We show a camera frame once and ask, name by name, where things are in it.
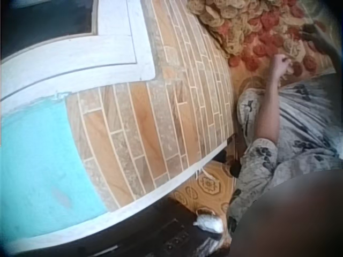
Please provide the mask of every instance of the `patterned dress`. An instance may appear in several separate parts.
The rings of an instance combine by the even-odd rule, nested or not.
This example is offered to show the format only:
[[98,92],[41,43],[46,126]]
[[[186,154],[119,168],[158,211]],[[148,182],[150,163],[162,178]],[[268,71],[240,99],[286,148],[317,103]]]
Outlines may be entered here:
[[232,236],[246,210],[264,192],[295,176],[343,169],[342,86],[335,74],[298,82],[279,91],[280,134],[277,145],[253,141],[255,117],[264,91],[248,89],[237,106],[248,149],[228,211]]

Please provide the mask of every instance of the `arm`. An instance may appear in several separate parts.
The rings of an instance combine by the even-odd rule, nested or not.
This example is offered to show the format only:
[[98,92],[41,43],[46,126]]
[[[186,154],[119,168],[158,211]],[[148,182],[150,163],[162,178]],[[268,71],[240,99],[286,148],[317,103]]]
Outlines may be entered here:
[[334,46],[331,39],[314,24],[305,24],[301,35],[305,40],[312,41],[317,49],[330,57],[333,67],[342,81],[342,52]]
[[255,139],[269,139],[275,145],[278,142],[280,127],[278,85],[290,63],[290,59],[285,55],[275,55],[271,62],[264,99],[255,121]]

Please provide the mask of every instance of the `person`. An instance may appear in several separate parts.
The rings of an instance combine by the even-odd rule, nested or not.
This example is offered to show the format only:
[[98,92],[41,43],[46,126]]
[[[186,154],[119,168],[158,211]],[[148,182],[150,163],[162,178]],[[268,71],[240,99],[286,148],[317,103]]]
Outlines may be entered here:
[[248,148],[228,208],[231,236],[247,209],[269,189],[295,176],[343,168],[341,52],[317,25],[305,25],[302,36],[328,54],[336,73],[279,89],[292,61],[275,55],[265,90],[241,95],[237,115]]

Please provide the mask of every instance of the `brown tile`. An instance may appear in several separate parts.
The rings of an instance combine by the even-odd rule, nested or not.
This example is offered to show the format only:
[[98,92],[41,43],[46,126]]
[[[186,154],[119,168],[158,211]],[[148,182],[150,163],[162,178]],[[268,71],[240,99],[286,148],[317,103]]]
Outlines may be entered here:
[[217,98],[217,95],[215,93],[216,83],[214,81],[214,76],[213,76],[213,72],[212,72],[212,68],[210,66],[210,63],[208,62],[208,59],[204,56],[203,56],[203,62],[205,65],[208,90],[210,92],[213,112],[216,113],[216,112],[218,112],[218,98]]
[[168,10],[168,14],[170,15],[171,22],[174,26],[179,26],[176,14],[170,4],[170,0],[164,0],[164,5],[166,6],[166,9]]
[[140,135],[146,158],[154,178],[167,172],[159,143],[147,87],[144,82],[130,84],[133,107],[135,109]]
[[116,84],[115,92],[117,95],[118,107],[122,117],[123,128],[128,139],[129,147],[133,158],[143,155],[139,132],[137,129],[135,116],[131,105],[128,85]]
[[210,39],[209,37],[206,37],[205,41],[206,41],[207,48],[208,48],[209,59],[213,62],[214,71],[218,73],[219,70],[218,70],[217,60],[216,60],[216,58],[214,57],[214,54],[213,54],[213,48],[215,48],[215,45],[212,42],[212,39]]
[[173,81],[172,85],[175,88],[175,95],[177,103],[184,103],[187,101],[187,85],[184,80]]
[[194,75],[194,82],[191,83],[191,85],[195,86],[198,89],[198,94],[199,94],[199,100],[200,104],[203,106],[204,105],[204,95],[201,87],[201,82],[200,82],[200,76],[197,70],[197,62],[195,61],[193,52],[192,52],[192,47],[190,44],[186,44],[189,60],[190,60],[190,67],[192,69],[192,73]]
[[178,153],[176,135],[174,133],[172,113],[168,103],[166,86],[164,82],[148,82],[151,103],[155,114],[156,125],[160,135],[165,158],[170,158]]
[[77,94],[72,94],[66,98],[66,109],[74,142],[82,160],[93,157],[87,142],[85,130],[82,124],[80,107]]
[[180,105],[179,110],[189,164],[193,165],[200,160],[197,131],[194,130],[194,126],[192,124],[190,106],[188,104]]
[[174,1],[170,1],[170,3],[171,3],[173,11],[175,13],[175,16],[177,18],[178,25],[180,28],[180,32],[182,33],[183,41],[184,42],[190,42],[189,34],[188,34],[187,29],[184,25],[184,21],[183,21],[183,18],[181,16],[181,13],[177,7],[177,4]]
[[163,44],[165,46],[176,47],[175,34],[165,6],[161,0],[152,0],[152,3],[161,30]]
[[208,133],[208,125],[206,122],[206,109],[201,108],[200,109],[201,115],[202,115],[202,121],[203,121],[203,129],[204,129],[204,139],[205,139],[205,150],[206,154],[209,154],[211,152],[211,145],[210,145],[210,138]]
[[197,133],[197,132],[198,132],[198,129],[197,129],[197,124],[196,124],[196,119],[195,119],[195,113],[194,113],[193,98],[192,98],[191,92],[190,92],[190,88],[192,88],[192,87],[191,87],[191,84],[189,84],[189,85],[187,86],[186,73],[183,72],[183,73],[180,74],[180,76],[182,77],[182,81],[183,81],[183,83],[184,83],[184,85],[185,85],[184,88],[185,88],[185,90],[187,91],[187,93],[184,94],[184,95],[185,95],[185,97],[186,97],[186,99],[187,99],[187,103],[188,103],[188,105],[189,105],[189,107],[190,107],[192,125],[193,125],[194,131],[196,132],[195,136],[196,136],[196,139],[197,139],[197,141],[198,141],[198,133]]
[[105,117],[110,132],[120,130],[122,128],[122,124],[120,122],[117,104],[114,98],[113,87],[102,87],[101,97],[103,103],[103,110],[105,112]]
[[229,94],[228,94],[228,85],[226,83],[225,77],[224,75],[220,75],[220,80],[222,82],[222,86],[223,86],[223,93],[224,93],[224,102],[225,104],[229,102]]
[[84,115],[84,119],[87,134],[103,176],[118,203],[123,207],[131,203],[133,197],[113,152],[102,111],[90,112]]
[[176,155],[167,160],[167,167],[170,178],[174,178],[182,172],[180,156]]
[[198,95],[199,95],[199,104],[201,107],[205,106],[205,100],[204,100],[204,94],[203,94],[203,88],[202,88],[202,83],[200,80],[200,75],[198,70],[194,69],[194,78],[195,78],[195,85],[198,91]]
[[200,106],[199,106],[198,97],[197,97],[197,90],[196,90],[196,88],[192,88],[191,90],[192,90],[192,97],[193,97],[193,103],[194,103],[195,118],[197,121],[197,127],[198,127],[198,132],[199,132],[200,153],[201,153],[202,158],[204,158],[206,156],[206,150],[205,150],[202,116],[200,113]]
[[119,132],[112,135],[112,142],[115,151],[118,155],[118,160],[122,166],[123,172],[126,176],[127,181],[131,187],[135,198],[138,199],[142,197],[145,193],[143,191],[142,185],[140,184],[135,166],[130,156],[128,145],[126,144],[124,133]]
[[98,88],[85,90],[79,93],[80,106],[83,113],[101,108]]
[[140,176],[140,180],[143,183],[146,193],[150,193],[155,189],[154,183],[152,182],[152,177],[150,174],[150,170],[148,164],[145,160],[145,156],[137,158],[135,160],[135,164],[137,167],[138,174]]
[[207,119],[208,119],[207,122],[208,122],[208,125],[211,125],[213,124],[213,112],[212,112],[212,105],[211,105],[211,98],[210,98],[210,90],[208,88],[205,71],[200,70],[199,73],[200,73],[202,88],[204,92],[204,100],[205,100],[205,107],[206,107],[205,109],[207,112]]
[[179,66],[177,50],[174,47],[165,47],[167,63],[171,66]]
[[198,68],[198,70],[203,70],[203,71],[205,70],[205,66],[201,62],[197,62],[197,68]]
[[192,44],[195,59],[200,62],[201,61],[201,57],[200,57],[199,49],[198,49],[198,46],[197,46],[197,40],[196,40],[196,38],[194,36],[194,32],[192,30],[192,27],[189,24],[189,20],[187,18],[186,13],[185,13],[184,4],[181,3],[180,1],[176,1],[176,4],[178,6],[178,9],[179,9],[181,17],[183,19],[184,25],[186,27],[186,32],[188,33],[190,43]]
[[[227,124],[227,109],[225,106],[225,102],[224,102],[224,93],[223,93],[223,88],[222,88],[222,83],[218,82],[218,89],[219,89],[219,98],[220,98],[220,104],[221,104],[221,109],[222,109],[222,114],[223,114],[223,125]],[[227,134],[226,131],[224,130],[224,135],[225,138],[227,138]]]
[[188,168],[188,161],[187,161],[187,156],[186,155],[181,157],[181,162],[182,162],[183,170],[186,170]]
[[220,81],[220,76],[219,76],[219,73],[217,73],[217,72],[215,73],[215,80]]
[[198,27],[199,21],[195,18],[195,16],[193,14],[188,15],[188,19],[189,19],[190,25],[192,27],[192,30],[194,32],[196,42],[199,46],[200,54],[207,56],[208,52],[206,51],[204,41],[203,41],[203,37],[202,37],[201,32],[200,32],[199,27]]
[[161,185],[165,184],[168,181],[169,181],[169,177],[168,177],[168,174],[166,173],[162,175],[161,177],[155,179],[156,187],[160,187]]
[[225,127],[224,127],[223,115],[219,115],[219,121],[220,121],[221,139],[222,139],[222,142],[224,142],[227,139],[227,137],[226,137]]
[[166,55],[162,37],[159,31],[158,22],[155,16],[154,8],[151,1],[141,1],[144,13],[145,25],[150,38],[152,56],[154,58],[156,76],[161,75],[159,65],[166,65]]
[[100,196],[102,202],[105,204],[108,211],[115,211],[118,209],[114,198],[112,197],[111,191],[101,174],[94,159],[90,159],[84,162],[85,170],[95,187],[96,192]]
[[186,50],[186,45],[184,44],[183,38],[182,38],[182,33],[179,27],[175,27],[175,33],[176,33],[176,38],[177,41],[180,45],[180,52],[181,52],[181,58],[182,58],[182,62],[184,62],[184,66],[185,67],[189,67],[189,60],[188,60],[188,53]]
[[219,114],[214,115],[214,124],[215,124],[215,136],[217,138],[217,146],[219,146],[221,143],[223,143],[223,140],[221,138]]
[[174,67],[163,66],[162,73],[163,73],[163,78],[166,80],[174,80],[177,78],[177,73]]
[[211,142],[211,151],[215,150],[217,147],[217,138],[215,134],[215,126],[214,124],[209,126],[209,132],[210,132],[210,142]]
[[180,150],[180,154],[184,155],[185,154],[185,148],[184,148],[183,134],[182,134],[182,130],[181,130],[180,118],[178,116],[177,103],[176,103],[175,94],[174,94],[174,92],[175,92],[174,91],[174,85],[175,84],[176,84],[176,81],[173,81],[172,85],[166,85],[166,86],[167,86],[167,92],[168,92],[170,107],[172,109],[171,114],[173,115],[178,147]]
[[188,56],[189,56],[189,61],[190,61],[190,66],[191,67],[196,67],[196,61],[194,58],[194,54],[193,54],[193,50],[192,50],[192,46],[189,43],[185,44],[187,52],[188,52]]

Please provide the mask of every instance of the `hand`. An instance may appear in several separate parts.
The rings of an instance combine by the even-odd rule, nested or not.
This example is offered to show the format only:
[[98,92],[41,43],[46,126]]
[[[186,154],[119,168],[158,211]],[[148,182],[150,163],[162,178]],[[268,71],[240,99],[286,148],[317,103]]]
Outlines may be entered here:
[[325,54],[335,50],[331,39],[316,24],[305,24],[300,33],[303,39],[312,41],[316,48]]
[[286,73],[291,60],[286,55],[274,55],[270,62],[269,79],[272,83],[279,83],[280,78]]

